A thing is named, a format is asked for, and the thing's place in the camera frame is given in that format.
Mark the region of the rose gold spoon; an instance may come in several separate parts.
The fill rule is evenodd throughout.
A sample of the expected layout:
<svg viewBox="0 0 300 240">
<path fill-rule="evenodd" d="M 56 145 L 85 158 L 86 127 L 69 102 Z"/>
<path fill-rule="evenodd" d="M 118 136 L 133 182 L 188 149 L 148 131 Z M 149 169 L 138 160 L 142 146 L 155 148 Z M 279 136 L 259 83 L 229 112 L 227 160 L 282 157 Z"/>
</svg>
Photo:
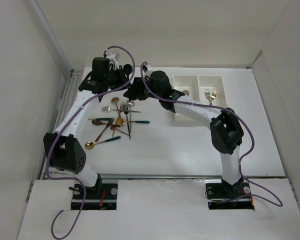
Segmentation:
<svg viewBox="0 0 300 240">
<path fill-rule="evenodd" d="M 119 130 L 119 129 L 118 129 L 117 127 L 115 127 L 115 126 L 111 126 L 110 129 L 112 130 L 112 137 L 114 136 L 115 132 L 119 132 L 119 133 L 122 133 L 122 134 L 124 134 L 124 135 L 129 136 L 128 133 Z"/>
</svg>

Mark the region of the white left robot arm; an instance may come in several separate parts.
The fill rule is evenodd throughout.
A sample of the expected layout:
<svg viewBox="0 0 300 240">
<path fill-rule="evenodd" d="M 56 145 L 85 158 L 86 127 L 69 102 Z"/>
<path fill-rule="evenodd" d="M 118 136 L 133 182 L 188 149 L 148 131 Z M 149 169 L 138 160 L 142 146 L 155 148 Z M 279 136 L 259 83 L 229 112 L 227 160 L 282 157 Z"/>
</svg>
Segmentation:
<svg viewBox="0 0 300 240">
<path fill-rule="evenodd" d="M 114 53 L 93 59 L 92 69 L 81 81 L 65 119 L 43 138 L 45 173 L 49 179 L 53 179 L 49 168 L 65 171 L 65 179 L 80 183 L 90 198 L 101 195 L 101 177 L 86 163 L 86 152 L 79 139 L 90 114 L 103 96 L 127 88 L 134 73 L 135 64 L 119 65 Z"/>
</svg>

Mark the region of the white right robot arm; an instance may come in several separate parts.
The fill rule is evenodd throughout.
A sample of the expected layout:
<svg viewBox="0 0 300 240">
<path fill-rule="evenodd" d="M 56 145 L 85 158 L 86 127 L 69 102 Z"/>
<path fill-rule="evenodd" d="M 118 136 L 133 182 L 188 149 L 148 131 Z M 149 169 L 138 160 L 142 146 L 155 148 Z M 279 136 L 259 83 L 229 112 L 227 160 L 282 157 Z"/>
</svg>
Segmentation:
<svg viewBox="0 0 300 240">
<path fill-rule="evenodd" d="M 220 153 L 222 164 L 222 193 L 233 197 L 240 191 L 243 178 L 239 170 L 240 145 L 244 131 L 229 108 L 200 107 L 185 93 L 173 89 L 165 72 L 158 70 L 145 77 L 136 77 L 123 94 L 130 100 L 156 98 L 160 105 L 175 114 L 184 115 L 210 130 L 211 142 Z"/>
</svg>

